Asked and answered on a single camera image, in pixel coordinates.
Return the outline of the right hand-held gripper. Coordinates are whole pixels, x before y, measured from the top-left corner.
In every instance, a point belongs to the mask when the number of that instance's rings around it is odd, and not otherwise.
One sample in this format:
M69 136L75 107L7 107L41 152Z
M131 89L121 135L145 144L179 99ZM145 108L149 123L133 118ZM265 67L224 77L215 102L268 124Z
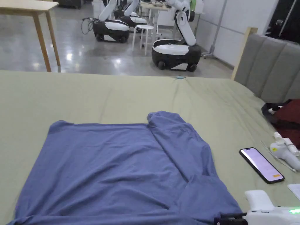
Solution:
M263 190L245 192L250 210L244 213L221 213L214 218L214 225L299 225L299 207L276 207Z

